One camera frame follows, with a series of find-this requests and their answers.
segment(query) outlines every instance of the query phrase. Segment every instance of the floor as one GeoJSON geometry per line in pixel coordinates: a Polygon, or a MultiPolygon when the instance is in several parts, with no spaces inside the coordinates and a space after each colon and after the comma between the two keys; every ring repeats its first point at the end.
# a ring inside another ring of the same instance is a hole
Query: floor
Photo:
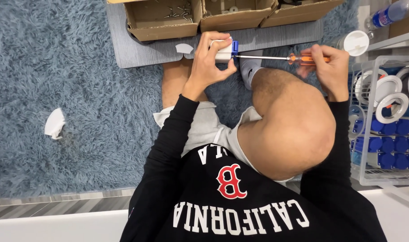
{"type": "MultiPolygon", "coordinates": [[[[370,15],[374,2],[380,0],[361,0],[358,10],[360,30],[370,15]]],[[[367,53],[356,58],[356,62],[368,60],[367,53]]],[[[377,186],[362,186],[357,180],[351,179],[352,187],[357,191],[379,189],[377,186]]],[[[300,182],[288,182],[287,187],[297,193],[300,192],[300,182]]],[[[64,194],[41,196],[26,199],[0,199],[0,219],[38,217],[61,214],[78,214],[88,212],[103,212],[128,209],[128,202],[134,189],[88,192],[81,194],[64,194]]]]}

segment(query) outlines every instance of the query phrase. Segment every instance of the blue fluffy rug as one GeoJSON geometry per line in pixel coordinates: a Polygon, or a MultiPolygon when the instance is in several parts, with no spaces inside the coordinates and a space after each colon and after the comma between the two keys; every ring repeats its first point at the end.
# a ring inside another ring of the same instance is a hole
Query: blue fluffy rug
{"type": "MultiPolygon", "coordinates": [[[[347,0],[327,14],[322,42],[356,29],[357,9],[347,0]]],[[[116,65],[102,0],[0,0],[0,197],[135,187],[159,130],[161,76],[161,65],[116,65]],[[61,140],[43,134],[56,108],[67,122],[61,140]]],[[[250,106],[239,73],[206,93],[230,127],[250,106]]]]}

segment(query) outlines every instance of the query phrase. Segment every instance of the foot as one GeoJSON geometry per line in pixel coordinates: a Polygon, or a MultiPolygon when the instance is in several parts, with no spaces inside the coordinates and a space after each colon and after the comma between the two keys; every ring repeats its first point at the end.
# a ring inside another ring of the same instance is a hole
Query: foot
{"type": "MultiPolygon", "coordinates": [[[[262,56],[263,50],[254,50],[248,52],[242,52],[240,55],[244,56],[262,56]]],[[[243,82],[248,90],[251,90],[252,77],[261,69],[261,59],[252,58],[239,58],[240,63],[240,73],[242,74],[243,82]]]]}

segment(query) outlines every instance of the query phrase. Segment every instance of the left hand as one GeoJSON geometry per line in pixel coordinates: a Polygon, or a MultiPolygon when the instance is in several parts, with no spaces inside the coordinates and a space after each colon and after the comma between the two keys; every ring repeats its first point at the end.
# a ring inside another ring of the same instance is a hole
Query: left hand
{"type": "Polygon", "coordinates": [[[219,33],[217,31],[202,33],[194,55],[191,75],[182,92],[183,96],[196,101],[208,85],[226,80],[237,71],[233,58],[230,59],[227,69],[223,71],[219,70],[215,65],[215,56],[218,50],[228,47],[231,44],[230,34],[219,33]]]}

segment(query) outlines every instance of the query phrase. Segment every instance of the leg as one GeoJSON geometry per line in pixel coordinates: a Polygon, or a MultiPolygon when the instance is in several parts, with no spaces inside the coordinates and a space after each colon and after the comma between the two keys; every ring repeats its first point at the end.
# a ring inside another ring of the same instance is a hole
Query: leg
{"type": "Polygon", "coordinates": [[[320,91],[281,70],[261,68],[251,79],[253,105],[262,119],[242,124],[237,133],[251,164],[284,180],[322,162],[336,124],[320,91]]]}
{"type": "MultiPolygon", "coordinates": [[[[192,60],[182,58],[180,61],[163,64],[163,81],[161,83],[161,96],[163,108],[175,106],[179,94],[191,74],[192,60]]],[[[200,102],[207,101],[205,93],[202,93],[200,102]]]]}

